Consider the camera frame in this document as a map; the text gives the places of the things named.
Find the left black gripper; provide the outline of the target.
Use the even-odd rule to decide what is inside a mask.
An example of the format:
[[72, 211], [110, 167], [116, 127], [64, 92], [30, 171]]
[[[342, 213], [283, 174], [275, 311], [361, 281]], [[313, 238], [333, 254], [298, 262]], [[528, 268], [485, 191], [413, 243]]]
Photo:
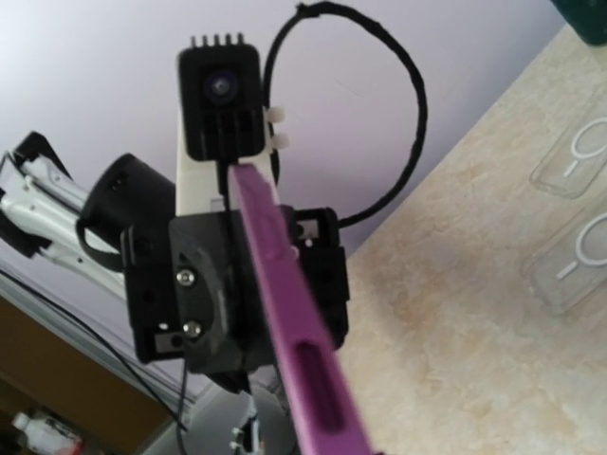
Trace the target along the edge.
[[[289, 240], [336, 348], [350, 299], [337, 214], [284, 207]], [[185, 359], [196, 374], [252, 372], [275, 362], [237, 212], [176, 217], [122, 234], [124, 280], [143, 363]]]

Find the purple-edged black-screen phone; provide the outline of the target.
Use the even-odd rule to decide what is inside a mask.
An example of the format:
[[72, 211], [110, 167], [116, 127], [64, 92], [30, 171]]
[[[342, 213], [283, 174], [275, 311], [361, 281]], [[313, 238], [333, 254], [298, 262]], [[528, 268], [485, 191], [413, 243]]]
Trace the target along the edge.
[[254, 165], [233, 165], [229, 195], [240, 213], [300, 451], [372, 453], [270, 185]]

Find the clear magsafe phone case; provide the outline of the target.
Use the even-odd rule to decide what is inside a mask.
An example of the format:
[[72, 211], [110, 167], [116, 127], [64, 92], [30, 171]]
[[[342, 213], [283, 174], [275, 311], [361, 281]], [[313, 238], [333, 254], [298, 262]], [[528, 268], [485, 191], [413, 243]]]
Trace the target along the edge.
[[606, 210], [585, 209], [523, 263], [530, 293], [563, 315], [606, 281]]

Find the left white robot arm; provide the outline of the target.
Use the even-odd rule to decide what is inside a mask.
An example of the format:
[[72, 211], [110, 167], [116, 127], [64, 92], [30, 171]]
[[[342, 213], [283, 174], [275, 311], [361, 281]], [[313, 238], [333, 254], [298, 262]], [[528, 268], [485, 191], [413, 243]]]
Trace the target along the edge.
[[369, 452], [335, 356], [349, 299], [337, 215], [281, 204], [264, 142], [180, 140], [175, 181], [123, 155], [91, 191], [38, 133], [7, 159], [4, 238], [123, 299], [141, 362], [182, 359], [231, 392], [272, 366], [303, 454]]

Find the clear case far left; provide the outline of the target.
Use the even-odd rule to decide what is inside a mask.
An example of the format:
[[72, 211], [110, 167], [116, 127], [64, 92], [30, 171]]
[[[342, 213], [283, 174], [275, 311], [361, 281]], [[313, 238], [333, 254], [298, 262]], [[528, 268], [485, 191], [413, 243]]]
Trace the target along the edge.
[[539, 191], [564, 199], [583, 195], [606, 167], [606, 86], [575, 111], [572, 122], [531, 172]]

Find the dark green mug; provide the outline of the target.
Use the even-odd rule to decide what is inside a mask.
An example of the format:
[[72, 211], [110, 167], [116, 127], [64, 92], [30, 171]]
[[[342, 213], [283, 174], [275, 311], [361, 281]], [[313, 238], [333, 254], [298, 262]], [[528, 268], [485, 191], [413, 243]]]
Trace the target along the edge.
[[606, 0], [551, 0], [551, 3], [584, 43], [606, 45]]

